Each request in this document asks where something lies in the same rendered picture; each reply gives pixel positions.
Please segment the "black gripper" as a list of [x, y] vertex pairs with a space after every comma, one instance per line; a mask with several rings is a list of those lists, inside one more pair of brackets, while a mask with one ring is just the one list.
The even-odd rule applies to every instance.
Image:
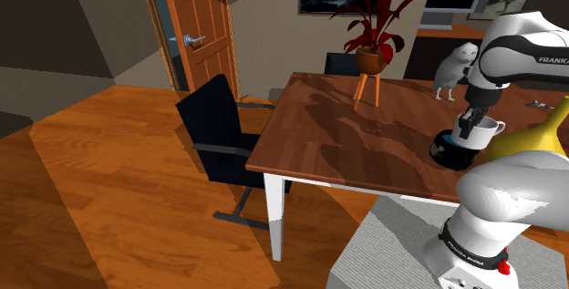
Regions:
[[488, 106], [469, 105], [464, 115], [459, 115], [458, 117], [459, 137], [467, 139], [471, 134], [472, 128], [483, 120], [488, 110]]

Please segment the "black bowl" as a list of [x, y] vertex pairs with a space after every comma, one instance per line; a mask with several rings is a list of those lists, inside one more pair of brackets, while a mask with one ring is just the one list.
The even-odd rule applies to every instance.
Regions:
[[480, 151], [463, 148], [454, 143], [451, 133], [451, 129], [438, 133], [430, 144], [429, 155], [444, 168], [455, 171], [466, 170], [475, 161]]

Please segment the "grey owl figure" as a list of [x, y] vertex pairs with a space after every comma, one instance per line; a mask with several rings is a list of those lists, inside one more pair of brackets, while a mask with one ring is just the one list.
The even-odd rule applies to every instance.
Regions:
[[441, 100], [440, 92], [447, 88], [448, 101], [454, 101], [451, 91], [458, 82], [467, 77], [471, 72], [471, 63], [475, 60], [479, 48], [471, 42], [467, 42], [453, 49], [439, 65], [432, 89], [436, 91], [436, 100]]

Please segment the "red plant in brown pot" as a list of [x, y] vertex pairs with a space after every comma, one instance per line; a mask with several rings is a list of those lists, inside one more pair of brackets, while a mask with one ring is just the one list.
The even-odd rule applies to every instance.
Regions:
[[376, 0], [374, 5], [371, 0], [363, 0], [364, 7], [357, 4], [342, 5], [338, 13], [356, 11], [361, 14], [360, 20], [355, 20], [348, 25], [348, 29], [360, 24], [364, 27], [363, 33], [344, 44], [347, 53], [354, 52], [356, 57], [359, 78], [354, 95], [354, 106], [359, 105], [367, 79], [372, 77], [376, 80], [375, 95], [379, 95], [380, 74], [389, 65], [393, 56], [405, 46], [403, 37], [392, 34], [387, 28], [392, 21], [400, 17], [401, 11], [414, 0], [403, 0], [396, 9], [391, 8], [392, 0]]

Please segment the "yellow vase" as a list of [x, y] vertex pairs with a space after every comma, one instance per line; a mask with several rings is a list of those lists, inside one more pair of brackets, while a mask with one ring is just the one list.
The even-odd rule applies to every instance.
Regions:
[[564, 96], [548, 118], [537, 127], [493, 138], [485, 149], [485, 160], [492, 161], [517, 152], [544, 150], [565, 156], [557, 135], [569, 115], [569, 96]]

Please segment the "black office chair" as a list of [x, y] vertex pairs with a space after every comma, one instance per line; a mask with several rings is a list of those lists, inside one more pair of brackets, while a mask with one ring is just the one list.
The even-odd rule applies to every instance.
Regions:
[[176, 104], [193, 146], [210, 181], [244, 186], [233, 212], [215, 212], [213, 217], [267, 230], [266, 222], [246, 219], [241, 211], [253, 188], [264, 187], [264, 175], [250, 171], [245, 163], [260, 136], [242, 132], [238, 108], [224, 74], [218, 74]]

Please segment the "grey robot stand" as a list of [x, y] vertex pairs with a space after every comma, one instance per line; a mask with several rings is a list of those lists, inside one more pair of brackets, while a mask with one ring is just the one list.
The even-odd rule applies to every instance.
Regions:
[[[380, 196], [331, 268], [326, 289], [440, 289], [424, 243], [453, 206]], [[564, 256], [522, 235], [508, 247], [520, 289], [569, 289]]]

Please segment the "white cup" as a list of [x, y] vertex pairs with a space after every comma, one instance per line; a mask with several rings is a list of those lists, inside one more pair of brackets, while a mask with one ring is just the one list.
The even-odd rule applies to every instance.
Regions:
[[470, 150], [483, 150], [490, 143], [491, 139], [501, 133], [506, 124], [503, 121], [492, 119], [485, 116], [481, 122], [470, 132], [467, 139], [460, 136], [461, 128], [458, 119], [455, 121], [451, 139], [457, 145]]

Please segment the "wooden door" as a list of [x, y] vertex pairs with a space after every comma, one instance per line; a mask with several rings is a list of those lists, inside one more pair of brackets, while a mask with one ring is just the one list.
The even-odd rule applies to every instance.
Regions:
[[167, 0], [190, 92], [224, 74], [241, 97], [230, 0]]

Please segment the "dark cabinet with wooden top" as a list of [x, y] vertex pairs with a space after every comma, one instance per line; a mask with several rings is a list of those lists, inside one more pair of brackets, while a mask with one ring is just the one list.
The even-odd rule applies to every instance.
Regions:
[[467, 42], [479, 46], [483, 38], [481, 31], [464, 25], [453, 25], [451, 30], [419, 29], [404, 78], [433, 80], [440, 62], [454, 48]]

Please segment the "wooden table with white legs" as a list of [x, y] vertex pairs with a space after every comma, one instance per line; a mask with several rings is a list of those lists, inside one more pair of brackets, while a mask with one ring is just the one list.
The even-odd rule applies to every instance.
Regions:
[[432, 161], [429, 145], [468, 104], [458, 87], [436, 100], [424, 80], [382, 79], [353, 99], [355, 77], [295, 72], [247, 170], [264, 175], [274, 260], [283, 254], [286, 181], [367, 193], [457, 201], [460, 172]]

